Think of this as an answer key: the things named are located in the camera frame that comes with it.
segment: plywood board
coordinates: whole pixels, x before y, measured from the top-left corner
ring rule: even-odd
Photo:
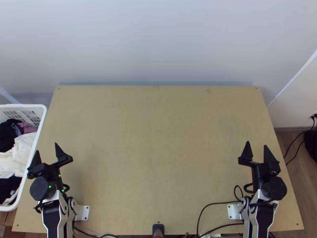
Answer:
[[[295,195],[260,89],[252,86],[63,86],[56,89],[42,128],[42,161],[56,161],[54,142],[73,156],[64,166],[69,196],[90,205],[77,226],[92,234],[196,232],[208,203],[234,200],[233,188],[252,181],[238,165],[249,140],[254,161],[263,145],[281,162],[288,193],[271,230],[303,229]],[[14,230],[45,232],[32,208],[28,180]],[[225,205],[206,209],[200,233],[232,223]],[[242,232],[242,226],[219,230]]]

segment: black cable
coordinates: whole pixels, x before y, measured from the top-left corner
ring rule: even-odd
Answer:
[[[270,200],[267,200],[267,201],[263,201],[263,202],[251,203],[251,204],[249,204],[249,206],[251,206],[251,207],[262,206],[262,205],[265,205],[267,203],[270,203],[271,201],[273,201],[273,199],[270,199]]]
[[[222,225],[222,226],[218,226],[212,230],[209,230],[207,231],[206,233],[202,234],[201,236],[197,236],[198,238],[202,237],[202,236],[205,236],[205,235],[208,235],[209,233],[212,233],[213,231],[215,230],[218,230],[220,228],[223,228],[223,227],[227,227],[227,226],[237,226],[237,225],[244,225],[244,223],[231,223],[231,224],[226,224],[226,225]]]
[[[313,126],[311,127],[310,131],[314,128],[314,125],[315,125],[315,117],[314,117],[314,116],[311,116],[311,118],[312,118],[312,120],[313,120]],[[289,145],[288,148],[287,148],[287,151],[286,151],[285,155],[283,156],[284,159],[285,159],[285,157],[286,157],[286,155],[287,155],[287,153],[288,153],[288,151],[289,151],[289,149],[290,149],[290,146],[297,140],[297,138],[298,138],[300,135],[302,135],[302,134],[304,134],[304,133],[306,133],[306,131],[300,133],[300,134],[290,143],[290,145]]]
[[[270,235],[271,235],[273,238],[276,238],[276,237],[273,235],[273,233],[272,233],[272,232],[270,232]]]
[[[250,194],[254,194],[254,191],[248,190],[247,188],[250,187],[251,185],[253,185],[253,183],[249,183],[243,186],[243,189],[245,192],[250,193]]]
[[[84,232],[84,231],[82,231],[82,230],[79,230],[79,229],[78,229],[77,227],[75,227],[75,226],[73,226],[73,229],[75,229],[75,230],[79,231],[80,233],[83,233],[83,234],[85,234],[85,235],[87,235],[87,236],[90,236],[90,237],[93,237],[93,238],[99,238],[98,236],[93,236],[93,235],[88,234],[88,233],[86,233],[86,232]]]
[[[300,145],[298,146],[298,148],[297,148],[297,150],[296,150],[296,154],[294,155],[294,157],[289,161],[289,162],[287,162],[286,163],[286,166],[293,160],[293,159],[295,159],[295,157],[297,156],[297,153],[298,153],[298,151],[299,151],[299,149],[300,149],[300,147],[301,147],[301,145],[304,143],[304,141],[302,141],[301,143],[300,143]]]
[[[103,238],[103,237],[105,237],[105,236],[112,236],[112,237],[115,237],[115,238],[119,238],[118,236],[115,236],[115,235],[112,235],[112,234],[104,234],[104,235],[102,235],[100,238]]]
[[[237,195],[235,194],[235,189],[236,188],[239,188],[240,189],[240,192],[241,192],[241,197],[242,198],[244,198],[244,196],[243,196],[243,192],[242,192],[242,189],[240,188],[240,186],[239,185],[236,185],[235,186],[235,188],[233,189],[233,194],[235,195],[235,198],[239,201],[239,202],[242,202],[242,200],[241,199],[239,199],[238,197],[237,197]]]
[[[238,201],[215,202],[215,203],[210,203],[210,204],[204,206],[204,208],[201,210],[201,213],[199,214],[198,221],[197,221],[197,229],[196,229],[196,236],[197,236],[197,238],[202,237],[202,236],[199,236],[199,235],[198,235],[199,221],[200,221],[200,219],[201,219],[202,212],[203,212],[207,207],[209,207],[209,206],[211,206],[211,205],[228,204],[228,203],[233,203],[233,202],[238,202]]]
[[[79,232],[81,232],[81,233],[83,233],[83,234],[85,234],[85,235],[87,235],[87,236],[93,237],[93,238],[102,238],[102,237],[105,237],[105,236],[112,236],[112,237],[114,237],[114,238],[119,238],[118,236],[115,236],[115,235],[112,235],[112,234],[105,234],[105,235],[102,235],[101,237],[93,236],[93,235],[91,235],[91,234],[88,234],[88,233],[86,233],[86,232],[84,232],[84,231],[78,229],[78,228],[75,227],[74,225],[73,225],[73,228],[74,228],[75,230],[77,230],[77,231],[79,231]]]

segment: white plastic basket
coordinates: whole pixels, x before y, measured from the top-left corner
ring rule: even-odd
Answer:
[[[12,205],[0,205],[0,211],[12,211],[17,208],[21,198],[22,190],[27,179],[27,167],[30,166],[35,152],[38,137],[40,135],[44,118],[46,116],[47,108],[40,104],[5,104],[0,105],[0,123],[5,122],[8,119],[17,119],[27,122],[35,127],[38,127],[35,140],[33,142],[29,158],[27,160],[27,166],[25,168],[22,181],[20,183],[17,199]]]

